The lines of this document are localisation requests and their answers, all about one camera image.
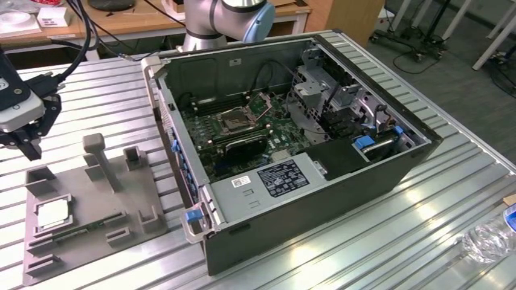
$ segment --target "cable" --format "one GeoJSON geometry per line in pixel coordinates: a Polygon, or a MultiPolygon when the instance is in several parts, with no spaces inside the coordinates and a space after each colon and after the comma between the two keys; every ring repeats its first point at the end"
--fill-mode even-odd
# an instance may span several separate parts
{"type": "Polygon", "coordinates": [[[499,73],[503,75],[503,77],[511,82],[512,86],[515,86],[515,82],[510,79],[508,75],[502,71],[502,69],[499,68],[499,65],[495,63],[495,62],[491,62],[491,65],[492,67],[496,69],[490,69],[490,78],[491,78],[491,81],[492,81],[492,84],[508,95],[511,96],[512,98],[516,98],[516,95],[514,95],[504,87],[503,85],[499,84],[499,82],[496,81],[496,78],[495,78],[495,74],[494,72],[495,71],[499,71],[499,73]]]}
{"type": "Polygon", "coordinates": [[[83,12],[84,13],[78,13],[78,11],[80,11],[80,8],[76,6],[76,4],[74,4],[74,2],[70,2],[68,5],[71,6],[75,14],[82,19],[82,21],[84,22],[84,18],[90,21],[90,30],[91,30],[91,32],[94,33],[94,36],[95,36],[95,44],[94,44],[92,47],[88,47],[88,51],[94,51],[94,50],[96,50],[99,48],[99,44],[100,44],[100,37],[99,37],[98,29],[95,28],[95,25],[91,22],[91,18],[90,18],[88,14],[87,14],[87,11],[84,10],[83,3],[80,3],[80,5],[83,6],[83,12]]]}
{"type": "MultiPolygon", "coordinates": [[[[155,54],[156,52],[159,52],[159,50],[155,50],[152,51],[151,53],[148,53],[147,55],[144,55],[142,58],[139,59],[135,59],[132,56],[130,56],[128,54],[124,54],[124,53],[116,53],[111,48],[112,47],[116,47],[119,44],[122,44],[123,46],[126,46],[127,48],[130,48],[132,50],[131,53],[135,53],[136,52],[136,48],[138,48],[138,44],[140,43],[140,40],[138,40],[136,42],[136,45],[135,47],[131,47],[130,45],[127,45],[116,36],[114,36],[94,20],[91,20],[90,18],[90,15],[86,13],[84,11],[84,14],[83,13],[79,13],[79,9],[80,7],[78,7],[75,4],[71,4],[71,8],[74,9],[75,13],[78,14],[79,18],[83,20],[87,20],[86,22],[91,23],[91,28],[90,28],[90,32],[94,32],[95,36],[96,36],[96,40],[98,42],[104,46],[106,50],[115,56],[131,61],[131,62],[139,62],[142,59],[144,59],[146,57],[151,56],[152,54],[155,54]],[[103,30],[106,32],[106,34],[108,34],[116,41],[118,41],[118,44],[116,45],[108,45],[106,43],[106,41],[99,37],[99,33],[98,33],[98,28],[100,30],[103,30]]],[[[66,45],[71,48],[76,48],[76,45],[71,42],[64,42],[64,43],[60,43],[62,45],[66,45]]]]}
{"type": "Polygon", "coordinates": [[[336,97],[336,94],[338,94],[338,91],[340,90],[340,88],[342,88],[342,86],[340,86],[339,83],[338,83],[336,86],[335,86],[335,88],[334,88],[332,93],[330,94],[330,98],[328,98],[328,99],[326,100],[326,102],[324,102],[322,114],[324,114],[326,111],[328,111],[330,105],[331,105],[331,103],[332,103],[334,98],[336,97]]]}
{"type": "Polygon", "coordinates": [[[272,67],[272,63],[278,64],[282,66],[282,68],[294,76],[294,78],[299,81],[299,82],[303,82],[303,80],[300,79],[300,77],[298,76],[298,74],[291,70],[291,68],[283,63],[283,62],[279,62],[278,60],[275,59],[268,59],[266,60],[262,64],[260,64],[260,67],[258,68],[258,71],[256,71],[256,74],[255,74],[255,78],[254,78],[254,81],[252,81],[252,84],[251,84],[251,87],[250,87],[250,90],[248,90],[248,94],[252,93],[252,91],[256,89],[256,85],[258,85],[258,82],[259,82],[259,77],[260,77],[260,73],[262,73],[262,70],[264,69],[264,67],[268,65],[270,68],[271,68],[271,76],[270,76],[270,79],[267,81],[267,85],[271,84],[271,80],[272,80],[272,77],[274,77],[274,73],[275,73],[275,68],[272,67]]]}
{"type": "Polygon", "coordinates": [[[64,47],[74,48],[75,50],[82,50],[83,47],[79,44],[75,44],[70,41],[59,40],[59,39],[51,39],[51,44],[63,45],[64,47]]]}
{"type": "Polygon", "coordinates": [[[408,54],[412,53],[412,52],[414,52],[414,51],[408,51],[408,52],[400,54],[400,55],[396,56],[395,59],[392,60],[392,64],[395,65],[395,67],[396,67],[400,71],[403,71],[404,73],[408,73],[408,74],[423,74],[432,66],[435,66],[435,65],[442,61],[440,59],[438,59],[430,66],[427,66],[427,67],[426,67],[423,70],[420,70],[420,71],[408,71],[408,70],[403,69],[403,68],[398,65],[396,60],[398,60],[400,57],[408,55],[408,54]]]}
{"type": "Polygon", "coordinates": [[[387,32],[388,32],[388,33],[395,33],[395,30],[392,29],[391,18],[390,18],[390,16],[388,16],[388,11],[387,11],[387,0],[386,0],[386,4],[384,4],[384,10],[386,10],[386,17],[387,17],[387,22],[388,22],[388,29],[387,29],[387,32]]]}
{"type": "MultiPolygon", "coordinates": [[[[76,7],[74,6],[74,5],[71,5],[71,8],[74,9],[74,12],[75,12],[75,14],[80,17],[80,19],[82,19],[82,21],[84,21],[83,20],[83,17],[80,16],[80,13],[78,12],[78,9],[76,9],[76,7]]],[[[103,44],[103,46],[106,47],[106,46],[110,46],[110,47],[116,47],[116,46],[119,46],[120,44],[123,45],[123,46],[126,46],[127,48],[130,48],[131,50],[134,49],[130,45],[127,45],[115,35],[112,35],[111,33],[110,33],[110,31],[107,31],[92,19],[91,19],[91,17],[90,17],[90,15],[88,14],[86,14],[86,16],[87,16],[87,19],[90,20],[90,22],[92,23],[92,26],[94,26],[94,28],[95,27],[98,27],[102,31],[104,31],[104,33],[107,34],[107,35],[110,35],[114,39],[115,39],[115,41],[118,42],[118,44],[116,45],[108,45],[102,39],[100,39],[100,37],[99,37],[99,42],[103,44]]]]}
{"type": "Polygon", "coordinates": [[[163,11],[162,9],[159,9],[158,6],[155,6],[154,3],[150,2],[150,0],[144,0],[144,1],[146,1],[146,3],[147,3],[148,5],[151,5],[151,7],[152,7],[154,9],[158,10],[158,12],[160,12],[164,16],[167,16],[167,17],[171,18],[175,22],[178,22],[179,25],[187,27],[187,24],[184,24],[180,20],[178,20],[176,18],[174,18],[171,15],[168,15],[166,11],[163,11]]]}
{"type": "MultiPolygon", "coordinates": [[[[74,0],[67,0],[67,2],[68,2],[68,5],[71,5],[71,6],[74,5],[72,4],[74,0]]],[[[79,6],[79,10],[80,10],[80,13],[83,15],[83,19],[86,19],[86,11],[84,11],[84,7],[83,7],[83,3],[79,1],[79,3],[76,2],[75,4],[79,6]]],[[[67,79],[67,77],[74,73],[74,71],[78,69],[80,62],[83,61],[84,56],[87,55],[87,51],[90,48],[90,42],[91,42],[90,21],[84,21],[84,27],[86,27],[86,31],[87,31],[87,38],[84,40],[83,49],[79,51],[79,55],[75,58],[71,66],[67,68],[67,70],[62,74],[59,74],[56,76],[59,83],[63,83],[64,80],[67,79]]]]}
{"type": "Polygon", "coordinates": [[[510,76],[503,72],[503,70],[499,68],[499,66],[495,64],[496,70],[500,72],[500,74],[504,76],[504,78],[511,82],[514,86],[516,86],[516,83],[511,80],[510,76]]]}
{"type": "Polygon", "coordinates": [[[410,21],[411,25],[412,25],[412,21],[416,18],[416,15],[419,13],[419,9],[422,8],[422,5],[423,5],[424,2],[426,2],[426,0],[422,0],[422,2],[418,4],[416,10],[414,10],[414,14],[412,14],[411,21],[410,21]]]}
{"type": "Polygon", "coordinates": [[[260,65],[260,68],[256,71],[255,78],[252,80],[252,84],[251,84],[251,87],[250,87],[250,90],[248,90],[248,94],[251,94],[254,92],[254,90],[256,89],[256,84],[259,82],[260,73],[262,73],[263,69],[266,68],[266,66],[268,66],[270,69],[271,69],[271,74],[270,74],[270,78],[268,78],[268,81],[267,81],[267,86],[271,84],[271,80],[272,80],[272,77],[274,77],[275,69],[274,69],[274,67],[271,65],[271,62],[263,62],[262,65],[260,65]]]}

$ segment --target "plastic bottle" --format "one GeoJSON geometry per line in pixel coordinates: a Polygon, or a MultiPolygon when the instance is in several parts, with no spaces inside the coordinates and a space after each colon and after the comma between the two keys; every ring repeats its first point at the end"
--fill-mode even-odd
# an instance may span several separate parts
{"type": "Polygon", "coordinates": [[[462,239],[468,255],[492,263],[516,251],[516,204],[487,223],[472,228],[462,239]]]}

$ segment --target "metal slotted table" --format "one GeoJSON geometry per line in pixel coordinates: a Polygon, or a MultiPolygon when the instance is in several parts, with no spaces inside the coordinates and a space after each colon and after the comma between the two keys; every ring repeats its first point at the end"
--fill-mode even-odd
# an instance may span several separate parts
{"type": "MultiPolygon", "coordinates": [[[[63,113],[30,162],[0,149],[0,289],[22,288],[24,171],[84,165],[80,140],[100,132],[107,156],[139,145],[148,153],[170,233],[38,284],[35,289],[512,289],[516,256],[478,265],[456,242],[507,208],[515,166],[343,34],[323,37],[446,138],[395,190],[216,277],[202,247],[184,239],[183,208],[138,63],[83,63],[63,90],[63,113]]],[[[28,79],[67,66],[22,71],[28,79]]]]}

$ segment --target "floor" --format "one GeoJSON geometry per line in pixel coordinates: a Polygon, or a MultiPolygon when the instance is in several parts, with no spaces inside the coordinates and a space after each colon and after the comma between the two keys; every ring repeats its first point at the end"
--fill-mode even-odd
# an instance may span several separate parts
{"type": "MultiPolygon", "coordinates": [[[[387,6],[396,10],[403,0],[388,0],[387,6]]],[[[412,1],[406,16],[412,16],[419,1],[412,1]]],[[[422,24],[430,25],[439,9],[434,3],[422,24]]],[[[443,35],[456,12],[447,10],[436,35],[443,35]]],[[[423,74],[408,74],[392,65],[392,60],[407,47],[388,40],[370,43],[367,50],[390,68],[423,92],[447,113],[514,162],[516,163],[516,99],[507,95],[492,83],[490,67],[474,71],[471,66],[491,44],[486,38],[491,29],[472,19],[464,18],[455,34],[448,40],[450,47],[442,61],[423,74]]],[[[515,43],[508,39],[502,50],[515,43]]],[[[434,59],[415,63],[408,57],[398,60],[399,66],[408,71],[419,71],[432,64],[434,59]]]]}

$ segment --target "table leg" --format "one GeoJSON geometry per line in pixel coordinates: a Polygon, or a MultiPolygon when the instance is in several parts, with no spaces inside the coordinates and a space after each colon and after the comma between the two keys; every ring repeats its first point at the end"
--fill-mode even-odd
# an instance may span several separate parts
{"type": "Polygon", "coordinates": [[[492,39],[495,37],[495,35],[502,29],[502,26],[504,26],[507,21],[511,19],[511,17],[514,17],[515,10],[516,10],[516,2],[512,4],[510,10],[506,12],[504,16],[502,17],[499,23],[495,26],[495,29],[492,29],[492,32],[490,33],[487,38],[492,39]]]}
{"type": "Polygon", "coordinates": [[[458,15],[455,16],[452,23],[450,24],[448,29],[446,30],[446,32],[443,34],[443,40],[448,40],[448,38],[452,36],[452,33],[454,33],[455,29],[458,28],[459,22],[462,21],[464,14],[467,13],[467,11],[470,9],[471,2],[472,2],[472,0],[466,0],[464,4],[462,5],[460,10],[458,12],[458,15]]]}
{"type": "Polygon", "coordinates": [[[487,62],[487,60],[490,59],[490,57],[495,53],[495,50],[499,48],[502,42],[506,40],[507,36],[510,35],[510,33],[512,32],[515,27],[516,27],[516,16],[511,20],[510,24],[507,24],[507,26],[506,26],[504,30],[502,31],[499,37],[495,39],[495,41],[492,42],[492,44],[488,47],[487,51],[484,52],[483,56],[479,58],[479,61],[474,65],[474,69],[476,71],[483,67],[484,63],[487,62]]]}
{"type": "Polygon", "coordinates": [[[98,50],[87,51],[87,60],[100,60],[98,50]]]}
{"type": "Polygon", "coordinates": [[[426,2],[423,3],[422,9],[419,10],[418,15],[416,15],[416,19],[414,20],[414,23],[411,24],[412,27],[419,27],[422,20],[423,20],[423,17],[427,14],[430,4],[432,4],[432,2],[434,2],[434,0],[426,0],[426,2]]]}
{"type": "Polygon", "coordinates": [[[412,2],[412,0],[404,0],[403,3],[402,3],[400,10],[398,11],[398,14],[396,14],[396,17],[395,17],[395,21],[392,23],[392,30],[394,31],[396,31],[398,26],[402,23],[402,19],[403,19],[404,15],[406,15],[406,12],[407,12],[407,9],[410,7],[411,2],[412,2]]]}
{"type": "Polygon", "coordinates": [[[292,34],[299,34],[299,33],[306,32],[307,18],[308,18],[307,13],[298,15],[296,21],[295,21],[294,27],[292,27],[292,34]]]}

